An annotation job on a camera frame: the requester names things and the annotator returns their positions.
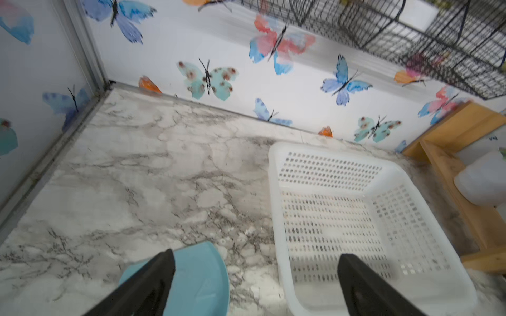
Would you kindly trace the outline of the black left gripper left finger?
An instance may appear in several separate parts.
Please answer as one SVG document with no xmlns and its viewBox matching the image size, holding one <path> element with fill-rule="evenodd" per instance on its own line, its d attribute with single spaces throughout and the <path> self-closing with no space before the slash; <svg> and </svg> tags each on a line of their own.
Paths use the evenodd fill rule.
<svg viewBox="0 0 506 316">
<path fill-rule="evenodd" d="M 173 251 L 152 258 L 87 315 L 163 315 L 176 272 Z"/>
</svg>

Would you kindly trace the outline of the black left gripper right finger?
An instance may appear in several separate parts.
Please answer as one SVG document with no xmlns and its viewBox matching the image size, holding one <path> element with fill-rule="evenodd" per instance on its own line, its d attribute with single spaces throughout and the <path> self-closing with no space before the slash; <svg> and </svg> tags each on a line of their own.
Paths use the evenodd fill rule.
<svg viewBox="0 0 506 316">
<path fill-rule="evenodd" d="M 337 275 L 350 315 L 423 315 L 354 254 L 342 254 Z"/>
</svg>

